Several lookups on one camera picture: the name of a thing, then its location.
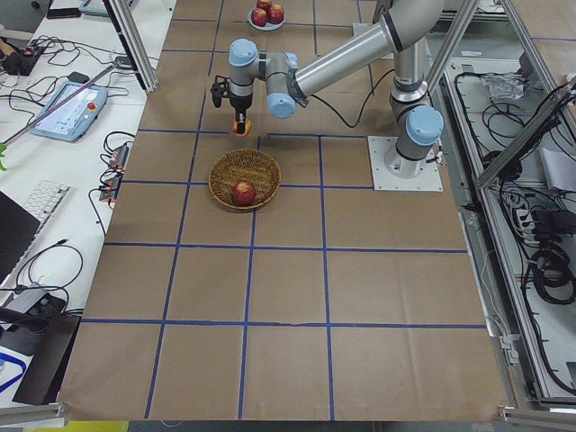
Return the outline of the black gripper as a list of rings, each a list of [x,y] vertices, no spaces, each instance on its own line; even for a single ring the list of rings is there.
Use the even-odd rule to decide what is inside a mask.
[[[229,102],[235,110],[234,131],[239,130],[239,121],[244,121],[242,135],[247,135],[247,111],[252,105],[252,85],[229,83]]]

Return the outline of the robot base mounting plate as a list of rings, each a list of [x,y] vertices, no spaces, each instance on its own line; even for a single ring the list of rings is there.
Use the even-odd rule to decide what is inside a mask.
[[[377,192],[443,191],[439,167],[433,149],[419,161],[403,158],[396,149],[396,137],[367,138],[373,189]]]

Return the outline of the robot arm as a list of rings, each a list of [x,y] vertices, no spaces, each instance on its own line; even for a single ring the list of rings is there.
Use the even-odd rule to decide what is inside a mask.
[[[306,67],[298,66],[293,53],[261,51],[252,40],[234,40],[229,47],[229,76],[213,83],[212,101],[221,106],[222,99],[229,99],[235,111],[233,130],[244,135],[255,80],[265,83],[268,111],[277,119],[287,119],[318,91],[392,54],[390,105],[398,138],[385,153],[384,164],[399,178],[415,178],[444,128],[442,115],[429,104],[420,57],[423,39],[443,8],[441,1],[380,1],[365,32]]]

